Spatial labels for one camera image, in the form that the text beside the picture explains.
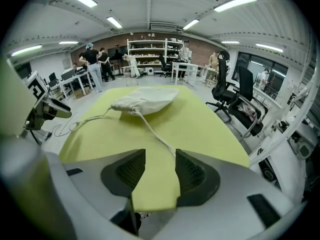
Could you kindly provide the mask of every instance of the floor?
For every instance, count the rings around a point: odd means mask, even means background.
[[[171,83],[170,77],[167,77],[167,78],[164,78],[163,76],[160,77],[159,74],[144,75],[142,78],[138,80],[138,82],[139,82],[139,86],[174,85],[174,82]],[[188,87],[203,102],[214,102],[214,103],[216,102],[211,93],[212,87],[211,86],[205,87],[205,85],[201,82],[200,77],[197,77],[197,80],[194,86],[191,86],[190,84],[184,81],[178,81],[178,84]],[[126,80],[124,79],[123,76],[117,76],[116,80],[114,81],[104,82],[102,87],[104,92],[112,88],[126,87]],[[71,96],[68,100],[63,99],[62,102],[66,103],[71,108],[72,117],[68,119],[54,118],[53,120],[47,120],[44,122],[42,129],[52,132],[52,136],[50,137],[50,139],[48,139],[41,145],[42,148],[47,152],[59,154],[61,148],[63,147],[64,142],[68,138],[69,127],[72,127],[72,123],[79,121],[83,113],[90,106],[92,106],[92,104],[94,104],[102,94],[103,92],[96,92],[96,89],[94,88],[90,94],[83,96],[79,99],[76,99],[74,96]],[[218,111],[217,115],[224,122],[227,121],[228,119],[227,116],[221,111]],[[234,130],[234,128],[228,123],[226,125],[232,131],[235,137],[239,139],[240,135]],[[42,136],[40,135],[40,133],[41,132],[39,133],[36,132],[36,136],[41,138]],[[246,150],[246,152],[250,154],[252,150],[246,141],[247,140],[242,141],[241,145]]]

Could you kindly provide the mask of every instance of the yellow cloth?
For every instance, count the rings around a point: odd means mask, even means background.
[[[184,86],[175,100],[145,119],[174,149],[212,156],[248,167],[247,153],[226,125]],[[83,120],[103,114],[111,103],[139,88],[114,88],[104,93],[83,115]],[[180,196],[175,161],[169,149],[147,129],[141,118],[110,110],[109,118],[93,120],[72,132],[59,154],[64,163],[101,158],[134,149],[146,149],[145,171],[132,193],[135,211],[176,207]]]

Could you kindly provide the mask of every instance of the air vent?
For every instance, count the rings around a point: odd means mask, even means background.
[[[150,29],[152,31],[176,32],[177,25],[172,23],[166,23],[166,22],[157,22],[157,23],[151,23]]]

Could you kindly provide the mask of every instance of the drawstring cord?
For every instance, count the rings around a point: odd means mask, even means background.
[[[79,125],[79,124],[83,124],[83,123],[87,123],[87,122],[90,122],[92,120],[97,120],[97,119],[100,119],[100,118],[103,118],[108,112],[109,110],[115,110],[115,111],[121,111],[121,112],[127,112],[131,115],[136,115],[136,116],[139,116],[142,121],[144,122],[144,124],[146,125],[146,127],[153,133],[153,135],[162,143],[164,144],[169,150],[170,152],[172,153],[173,155],[173,158],[175,159],[176,158],[176,152],[174,150],[174,148],[168,144],[164,139],[162,139],[158,134],[155,133],[155,131],[151,128],[151,126],[149,125],[149,123],[147,122],[147,120],[144,118],[144,116],[140,113],[140,111],[138,111],[136,108],[134,108],[133,106],[124,106],[124,105],[121,105],[121,104],[112,104],[111,107],[109,107],[106,112],[104,114],[100,114],[100,115],[95,115],[95,116],[92,116],[92,117],[89,117],[83,121],[79,121],[79,122],[75,122],[73,124],[76,124],[76,127]]]

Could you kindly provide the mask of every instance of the white cloth bag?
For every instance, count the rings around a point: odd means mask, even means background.
[[[163,109],[175,99],[179,91],[175,88],[141,87],[117,98],[110,107],[133,116],[147,115]]]

